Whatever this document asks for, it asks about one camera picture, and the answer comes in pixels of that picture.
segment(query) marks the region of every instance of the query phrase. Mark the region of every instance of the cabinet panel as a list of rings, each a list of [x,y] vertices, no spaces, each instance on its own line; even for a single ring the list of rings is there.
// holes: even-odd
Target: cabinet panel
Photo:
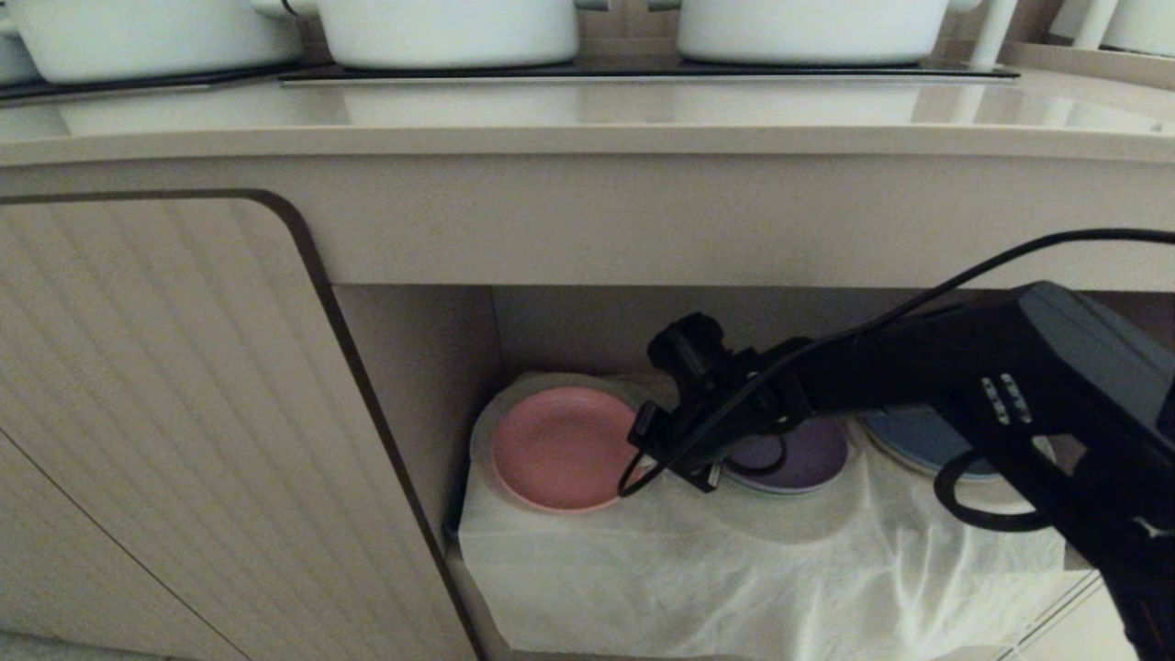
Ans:
[[[474,657],[275,211],[4,207],[0,281],[0,426],[244,654]]]
[[[0,630],[242,661],[0,431]]]

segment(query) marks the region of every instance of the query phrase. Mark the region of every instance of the white pot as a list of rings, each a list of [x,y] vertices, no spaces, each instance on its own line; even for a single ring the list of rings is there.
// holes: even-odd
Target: white pot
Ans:
[[[934,49],[948,6],[979,0],[651,0],[682,9],[686,58],[751,65],[901,65]]]
[[[564,62],[579,50],[576,8],[607,0],[253,0],[317,13],[338,63],[477,68]]]
[[[1089,5],[1090,0],[1067,0],[1050,32],[1074,39]],[[1175,56],[1175,0],[1120,0],[1102,43],[1137,53]]]
[[[8,19],[8,9],[0,5],[0,86],[20,85],[41,77],[28,56],[25,42]]]
[[[291,20],[249,0],[8,0],[49,82],[86,83],[212,73],[295,61]]]

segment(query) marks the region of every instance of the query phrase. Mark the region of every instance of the robotic arm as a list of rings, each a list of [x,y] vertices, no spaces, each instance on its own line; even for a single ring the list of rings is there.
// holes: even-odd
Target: robotic arm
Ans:
[[[665,470],[712,491],[740,440],[812,416],[929,405],[973,447],[935,480],[944,506],[989,530],[1055,526],[1102,573],[1140,659],[1175,659],[1175,355],[1109,309],[1040,282],[764,355],[730,352],[694,313],[649,357],[680,405],[640,410],[630,441],[658,466],[625,486],[630,467],[623,495]],[[1065,437],[1080,459],[1054,464],[1035,437]],[[1036,512],[960,505],[954,485],[980,459]]]

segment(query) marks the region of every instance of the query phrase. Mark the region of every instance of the pink plate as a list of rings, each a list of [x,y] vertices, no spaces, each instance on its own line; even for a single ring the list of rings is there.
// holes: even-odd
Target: pink plate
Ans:
[[[516,497],[548,512],[589,512],[617,500],[637,448],[637,414],[589,389],[552,389],[510,410],[491,439],[494,468]]]

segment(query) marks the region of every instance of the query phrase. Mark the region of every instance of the white tissue paper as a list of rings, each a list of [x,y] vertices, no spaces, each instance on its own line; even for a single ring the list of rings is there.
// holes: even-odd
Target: white tissue paper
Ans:
[[[496,483],[489,438],[518,402],[562,386],[674,405],[658,378],[552,375],[516,383],[482,416],[461,549],[515,649],[920,661],[1008,642],[1055,596],[1056,532],[965,526],[855,421],[845,472],[813,494],[771,498],[731,481],[703,494],[666,473],[598,512],[528,510]]]

